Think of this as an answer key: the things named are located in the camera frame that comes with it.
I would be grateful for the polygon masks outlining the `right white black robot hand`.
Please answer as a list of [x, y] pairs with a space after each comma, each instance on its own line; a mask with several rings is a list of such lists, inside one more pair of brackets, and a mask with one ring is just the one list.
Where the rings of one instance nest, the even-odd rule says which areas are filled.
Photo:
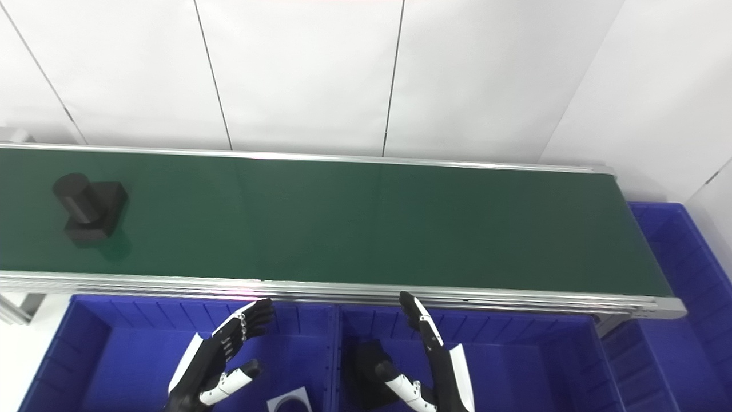
[[381, 382], [414, 411], [474, 411], [472, 381], [462, 344], [447, 349], [437, 325], [418, 297], [400, 292], [400, 307], [408, 325], [419, 332], [432, 373], [432, 388], [400, 372], [391, 360], [374, 365]]

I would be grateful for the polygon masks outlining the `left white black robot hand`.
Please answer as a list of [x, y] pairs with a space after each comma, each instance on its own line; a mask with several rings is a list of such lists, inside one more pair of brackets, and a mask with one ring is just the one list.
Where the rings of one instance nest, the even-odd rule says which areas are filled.
[[271, 298], [238, 308], [209, 338], [195, 334], [168, 383], [165, 411], [211, 411], [263, 373], [253, 358], [228, 370], [227, 363], [253, 338], [266, 334], [275, 313]]

